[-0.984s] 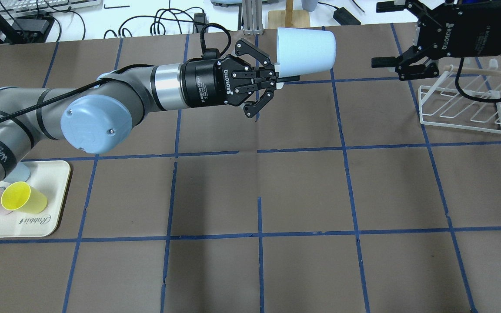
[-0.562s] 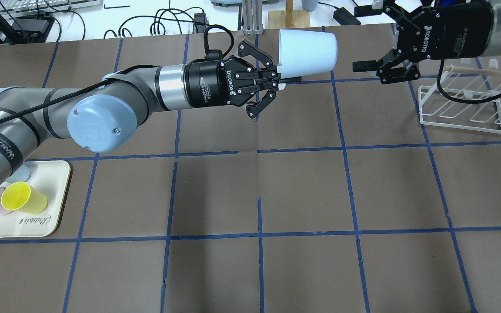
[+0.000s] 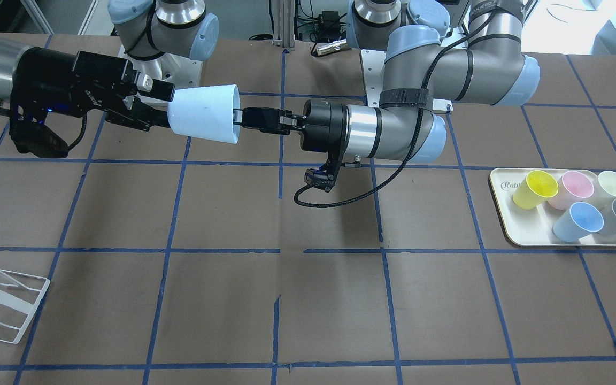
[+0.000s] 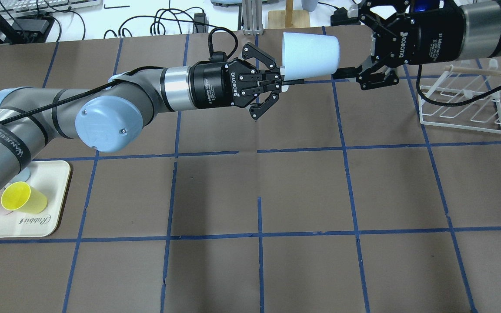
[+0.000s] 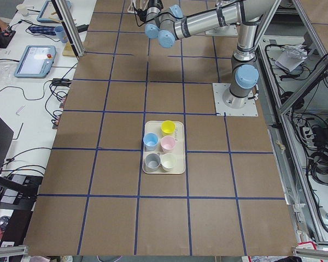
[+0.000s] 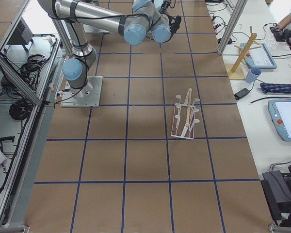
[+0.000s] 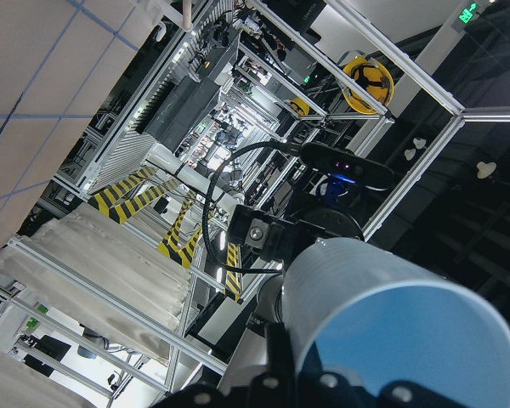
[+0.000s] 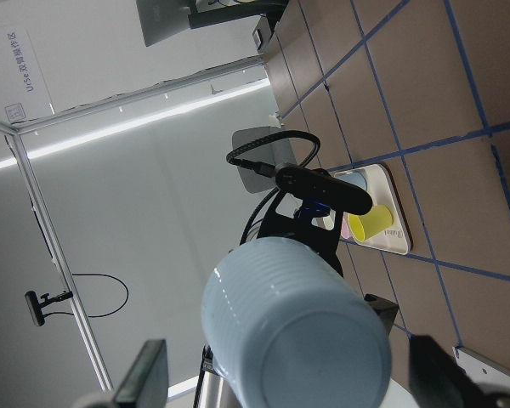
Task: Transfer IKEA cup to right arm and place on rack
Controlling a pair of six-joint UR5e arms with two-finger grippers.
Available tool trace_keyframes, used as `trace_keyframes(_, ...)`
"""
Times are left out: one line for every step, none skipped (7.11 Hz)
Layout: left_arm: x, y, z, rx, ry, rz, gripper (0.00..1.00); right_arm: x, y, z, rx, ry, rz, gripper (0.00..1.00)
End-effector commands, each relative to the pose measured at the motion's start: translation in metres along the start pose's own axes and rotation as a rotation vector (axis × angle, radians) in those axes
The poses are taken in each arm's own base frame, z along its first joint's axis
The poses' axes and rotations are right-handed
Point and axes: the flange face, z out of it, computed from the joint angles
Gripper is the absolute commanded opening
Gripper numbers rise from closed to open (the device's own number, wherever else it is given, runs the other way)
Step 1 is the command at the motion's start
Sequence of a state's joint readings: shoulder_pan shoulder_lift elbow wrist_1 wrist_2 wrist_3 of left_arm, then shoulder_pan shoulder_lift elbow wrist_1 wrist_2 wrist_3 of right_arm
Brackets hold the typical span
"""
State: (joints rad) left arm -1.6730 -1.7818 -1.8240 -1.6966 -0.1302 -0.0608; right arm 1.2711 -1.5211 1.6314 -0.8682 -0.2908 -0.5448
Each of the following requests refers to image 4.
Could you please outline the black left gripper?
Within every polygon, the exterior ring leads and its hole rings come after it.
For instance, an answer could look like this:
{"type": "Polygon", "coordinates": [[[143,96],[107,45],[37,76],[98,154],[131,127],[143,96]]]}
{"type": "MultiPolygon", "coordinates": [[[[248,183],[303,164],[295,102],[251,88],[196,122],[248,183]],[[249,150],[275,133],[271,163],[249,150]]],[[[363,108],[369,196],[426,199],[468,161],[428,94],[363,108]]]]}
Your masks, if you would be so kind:
{"type": "Polygon", "coordinates": [[[239,107],[258,120],[279,99],[282,87],[305,79],[283,80],[276,60],[250,42],[231,61],[211,57],[189,68],[189,99],[195,109],[239,107]]]}

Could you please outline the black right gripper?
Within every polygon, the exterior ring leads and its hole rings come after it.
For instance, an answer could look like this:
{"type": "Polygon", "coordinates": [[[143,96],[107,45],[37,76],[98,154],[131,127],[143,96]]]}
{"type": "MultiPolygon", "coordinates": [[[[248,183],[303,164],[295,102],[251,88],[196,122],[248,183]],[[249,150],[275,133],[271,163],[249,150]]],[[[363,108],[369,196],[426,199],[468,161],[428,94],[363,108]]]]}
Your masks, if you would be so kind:
{"type": "Polygon", "coordinates": [[[364,0],[359,20],[372,30],[370,56],[332,79],[355,79],[362,90],[397,85],[396,68],[459,59],[466,19],[452,0],[364,0]]]}

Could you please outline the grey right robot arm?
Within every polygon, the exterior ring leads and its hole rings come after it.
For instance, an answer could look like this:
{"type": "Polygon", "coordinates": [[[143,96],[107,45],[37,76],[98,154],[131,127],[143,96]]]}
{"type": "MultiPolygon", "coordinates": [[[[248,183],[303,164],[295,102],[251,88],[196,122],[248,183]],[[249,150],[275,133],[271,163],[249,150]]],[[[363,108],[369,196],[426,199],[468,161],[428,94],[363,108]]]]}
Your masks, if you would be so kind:
{"type": "Polygon", "coordinates": [[[501,56],[501,0],[362,0],[331,16],[332,26],[358,23],[372,30],[371,53],[333,78],[355,79],[363,90],[396,84],[401,65],[501,56]]]}

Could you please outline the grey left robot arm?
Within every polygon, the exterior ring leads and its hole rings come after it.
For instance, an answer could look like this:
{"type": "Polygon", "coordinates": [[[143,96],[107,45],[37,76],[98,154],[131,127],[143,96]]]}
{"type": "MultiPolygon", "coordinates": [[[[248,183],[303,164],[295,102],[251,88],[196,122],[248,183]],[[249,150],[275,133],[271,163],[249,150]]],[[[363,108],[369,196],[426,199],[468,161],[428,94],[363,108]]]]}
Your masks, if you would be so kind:
{"type": "Polygon", "coordinates": [[[111,153],[128,146],[160,113],[239,107],[253,119],[261,117],[289,85],[332,75],[355,79],[363,90],[397,83],[394,66],[379,74],[389,55],[370,55],[362,65],[338,68],[339,49],[326,50],[291,65],[252,43],[239,58],[224,52],[191,66],[141,66],[111,77],[91,90],[18,87],[0,91],[0,190],[20,174],[57,137],[80,139],[85,145],[111,153]]]}

